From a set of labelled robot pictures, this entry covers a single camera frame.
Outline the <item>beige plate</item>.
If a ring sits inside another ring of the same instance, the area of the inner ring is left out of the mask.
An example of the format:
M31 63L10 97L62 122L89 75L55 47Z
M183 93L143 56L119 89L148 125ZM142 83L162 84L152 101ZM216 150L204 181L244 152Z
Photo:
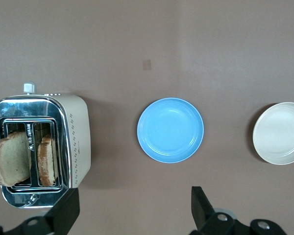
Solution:
M264 161L274 165L294 163L294 102L266 109L254 125L252 140Z

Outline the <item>beige chrome two-slot toaster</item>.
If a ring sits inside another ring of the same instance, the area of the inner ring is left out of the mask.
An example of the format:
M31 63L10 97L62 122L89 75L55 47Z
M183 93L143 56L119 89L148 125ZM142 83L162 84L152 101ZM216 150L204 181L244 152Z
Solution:
M0 100L0 139L24 132L28 139L30 177L12 187L2 186L4 199L18 208L49 208L77 188L91 166L91 136L85 101L72 94L36 94L24 84L22 95ZM41 185L37 150L46 135L53 139L58 177L51 187Z

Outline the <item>toasted bread slice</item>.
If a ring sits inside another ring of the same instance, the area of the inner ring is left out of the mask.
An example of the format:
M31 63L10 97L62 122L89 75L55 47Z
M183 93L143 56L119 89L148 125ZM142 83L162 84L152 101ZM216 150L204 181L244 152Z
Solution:
M12 187L30 177L28 139L14 132L0 139L0 185Z
M53 155L53 139L51 135L42 138L37 150L39 179L44 187L51 187L58 177L57 162Z

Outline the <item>blue plate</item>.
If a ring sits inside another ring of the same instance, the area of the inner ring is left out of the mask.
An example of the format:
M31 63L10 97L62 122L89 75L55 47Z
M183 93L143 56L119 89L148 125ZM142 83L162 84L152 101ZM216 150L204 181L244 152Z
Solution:
M204 122L190 102L176 97L159 99L145 108L137 124L141 149L166 164L182 162L196 153L204 138Z

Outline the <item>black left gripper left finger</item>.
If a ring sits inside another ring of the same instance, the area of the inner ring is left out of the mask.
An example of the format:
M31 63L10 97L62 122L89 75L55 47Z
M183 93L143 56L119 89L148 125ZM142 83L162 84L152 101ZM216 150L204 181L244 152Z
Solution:
M78 189L70 189L44 215L33 216L0 235L67 235L80 214Z

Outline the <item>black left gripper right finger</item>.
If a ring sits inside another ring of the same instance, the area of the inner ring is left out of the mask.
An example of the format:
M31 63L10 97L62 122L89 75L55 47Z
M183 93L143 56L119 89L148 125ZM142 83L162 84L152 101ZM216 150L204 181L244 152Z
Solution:
M225 211L215 211L202 187L192 187L191 209L196 230L190 235L287 235L273 221L254 219L247 226Z

